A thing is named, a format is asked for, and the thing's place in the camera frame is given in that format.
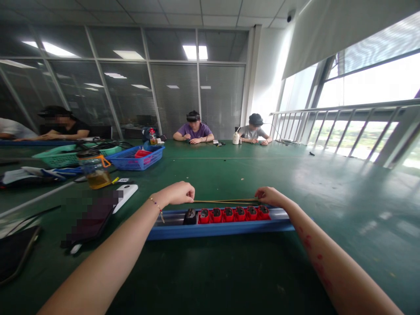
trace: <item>white bottle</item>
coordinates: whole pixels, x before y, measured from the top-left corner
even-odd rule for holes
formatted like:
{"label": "white bottle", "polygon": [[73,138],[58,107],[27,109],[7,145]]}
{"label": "white bottle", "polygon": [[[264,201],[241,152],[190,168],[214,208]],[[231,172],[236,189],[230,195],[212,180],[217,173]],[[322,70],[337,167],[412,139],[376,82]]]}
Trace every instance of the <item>white bottle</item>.
{"label": "white bottle", "polygon": [[233,144],[239,144],[239,138],[240,138],[240,136],[239,136],[239,134],[238,134],[238,132],[237,131],[235,131],[235,133],[233,134]]}

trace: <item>ceiling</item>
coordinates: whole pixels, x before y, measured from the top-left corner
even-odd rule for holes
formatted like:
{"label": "ceiling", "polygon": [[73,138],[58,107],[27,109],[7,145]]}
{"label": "ceiling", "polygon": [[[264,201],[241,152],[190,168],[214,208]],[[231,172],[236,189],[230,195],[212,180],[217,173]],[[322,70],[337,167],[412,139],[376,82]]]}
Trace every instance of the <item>ceiling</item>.
{"label": "ceiling", "polygon": [[2,0],[1,22],[285,28],[308,0]]}

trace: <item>security camera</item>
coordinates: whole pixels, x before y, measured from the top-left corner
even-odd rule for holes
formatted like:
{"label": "security camera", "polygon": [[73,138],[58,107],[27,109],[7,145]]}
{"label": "security camera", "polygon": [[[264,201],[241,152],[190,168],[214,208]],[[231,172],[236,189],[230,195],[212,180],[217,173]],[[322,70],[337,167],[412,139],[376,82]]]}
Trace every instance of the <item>security camera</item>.
{"label": "security camera", "polygon": [[287,14],[287,22],[290,23],[294,19],[294,15],[296,14],[296,10],[290,10]]}

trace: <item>purple t-shirt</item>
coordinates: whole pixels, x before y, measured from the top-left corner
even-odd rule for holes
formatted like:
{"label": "purple t-shirt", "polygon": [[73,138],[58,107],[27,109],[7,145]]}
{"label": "purple t-shirt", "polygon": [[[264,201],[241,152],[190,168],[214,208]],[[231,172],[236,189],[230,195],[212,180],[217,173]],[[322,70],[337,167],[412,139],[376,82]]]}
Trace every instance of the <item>purple t-shirt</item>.
{"label": "purple t-shirt", "polygon": [[178,132],[182,136],[185,136],[187,133],[189,133],[191,135],[191,139],[206,137],[212,134],[210,128],[203,123],[200,124],[200,129],[198,129],[197,132],[193,131],[193,129],[189,126],[189,123],[186,123],[181,128],[179,128]]}

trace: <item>black phone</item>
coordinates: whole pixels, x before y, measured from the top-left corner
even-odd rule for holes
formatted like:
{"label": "black phone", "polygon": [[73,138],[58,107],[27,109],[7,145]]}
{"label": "black phone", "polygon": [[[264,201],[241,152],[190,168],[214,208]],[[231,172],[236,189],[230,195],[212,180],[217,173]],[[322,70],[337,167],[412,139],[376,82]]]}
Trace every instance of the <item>black phone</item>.
{"label": "black phone", "polygon": [[0,239],[0,285],[19,274],[40,232],[41,227],[34,226]]}

